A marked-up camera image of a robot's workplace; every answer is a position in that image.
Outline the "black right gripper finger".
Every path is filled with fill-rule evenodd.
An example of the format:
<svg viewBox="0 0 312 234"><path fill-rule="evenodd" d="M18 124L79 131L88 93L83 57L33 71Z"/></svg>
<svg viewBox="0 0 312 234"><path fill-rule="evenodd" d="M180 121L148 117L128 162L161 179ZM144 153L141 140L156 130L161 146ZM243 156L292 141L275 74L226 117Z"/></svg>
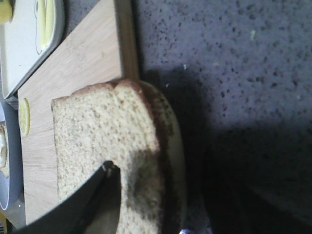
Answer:
<svg viewBox="0 0 312 234"><path fill-rule="evenodd" d="M105 161L69 198L16 233L115 234L120 204L120 168Z"/></svg>

